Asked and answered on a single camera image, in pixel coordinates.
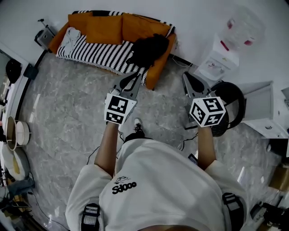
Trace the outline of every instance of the gray floor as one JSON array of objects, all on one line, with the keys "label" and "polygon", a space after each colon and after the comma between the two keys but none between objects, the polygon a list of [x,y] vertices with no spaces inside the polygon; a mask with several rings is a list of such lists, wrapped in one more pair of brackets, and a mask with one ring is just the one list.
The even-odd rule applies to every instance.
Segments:
[{"label": "gray floor", "polygon": [[[143,120],[147,137],[174,147],[194,136],[195,130],[182,128],[186,97],[180,76],[185,69],[168,60],[155,91],[140,88],[138,105],[121,128],[125,136],[132,132],[136,116]],[[65,226],[69,194],[88,156],[101,142],[104,98],[115,78],[110,72],[47,54],[25,95],[20,119],[31,121],[28,124],[33,134],[25,151],[36,181],[34,193],[46,215]],[[248,191],[250,207],[260,199],[269,202],[276,197],[277,190],[267,184],[280,158],[266,152],[266,139],[240,124],[214,141],[218,160]],[[196,150],[197,139],[186,142],[183,153],[188,156]],[[42,215],[34,197],[28,199],[43,226],[51,231],[64,230]]]}]

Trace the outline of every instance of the orange cushion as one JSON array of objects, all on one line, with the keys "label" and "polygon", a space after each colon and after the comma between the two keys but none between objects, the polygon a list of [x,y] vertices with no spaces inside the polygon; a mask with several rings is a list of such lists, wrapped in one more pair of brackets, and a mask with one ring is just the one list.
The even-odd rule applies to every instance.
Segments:
[{"label": "orange cushion", "polygon": [[135,42],[139,38],[148,38],[154,34],[167,35],[169,25],[153,19],[132,14],[123,14],[122,36],[123,40]]},{"label": "orange cushion", "polygon": [[68,23],[71,27],[80,30],[82,35],[86,35],[86,23],[90,16],[92,16],[92,11],[80,14],[69,14]]},{"label": "orange cushion", "polygon": [[167,51],[158,60],[154,61],[154,66],[151,66],[149,68],[149,71],[147,72],[146,80],[145,80],[146,87],[148,89],[152,90],[155,87],[163,71],[163,68],[167,62],[168,55],[170,54],[172,50],[175,39],[176,39],[176,34],[171,34],[168,36],[168,40],[170,42],[169,42]]},{"label": "orange cushion", "polygon": [[86,42],[122,44],[122,15],[89,17],[86,26]]}]

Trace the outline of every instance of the white box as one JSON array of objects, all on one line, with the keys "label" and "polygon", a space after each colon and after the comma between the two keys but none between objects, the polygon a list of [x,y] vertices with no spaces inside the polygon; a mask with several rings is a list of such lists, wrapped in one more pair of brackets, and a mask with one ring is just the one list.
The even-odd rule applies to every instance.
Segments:
[{"label": "white box", "polygon": [[233,50],[227,51],[215,34],[214,41],[208,44],[200,62],[194,74],[217,81],[239,66],[239,53]]},{"label": "white box", "polygon": [[218,125],[226,113],[220,97],[197,98],[193,100],[190,115],[200,127]]}]

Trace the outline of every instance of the shoulder strap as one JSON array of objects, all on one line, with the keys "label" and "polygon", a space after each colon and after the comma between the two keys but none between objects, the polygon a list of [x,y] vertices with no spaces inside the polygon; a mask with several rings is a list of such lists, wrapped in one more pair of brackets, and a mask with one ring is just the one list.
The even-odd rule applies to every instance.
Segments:
[{"label": "shoulder strap", "polygon": [[85,206],[81,220],[81,231],[98,231],[100,207],[98,204],[91,203]]},{"label": "shoulder strap", "polygon": [[222,196],[223,203],[225,205],[225,216],[229,214],[231,225],[227,224],[227,231],[239,231],[244,224],[244,207],[240,198],[233,193],[224,193]]}]

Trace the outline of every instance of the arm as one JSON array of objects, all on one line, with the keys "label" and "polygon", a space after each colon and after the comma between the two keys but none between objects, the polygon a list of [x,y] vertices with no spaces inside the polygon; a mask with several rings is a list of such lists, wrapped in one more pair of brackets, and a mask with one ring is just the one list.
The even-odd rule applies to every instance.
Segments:
[{"label": "arm", "polygon": [[198,134],[198,166],[206,170],[216,160],[213,135],[210,127],[199,127]]},{"label": "arm", "polygon": [[81,170],[66,206],[66,220],[72,231],[80,230],[84,208],[99,204],[99,195],[112,180],[117,153],[118,125],[108,122],[94,165]]},{"label": "arm", "polygon": [[108,122],[94,164],[111,177],[116,165],[118,125]]},{"label": "arm", "polygon": [[247,217],[247,193],[228,169],[216,160],[213,135],[210,127],[199,127],[198,166],[204,170],[220,187],[222,194],[233,193],[238,196],[244,208],[244,222]]}]

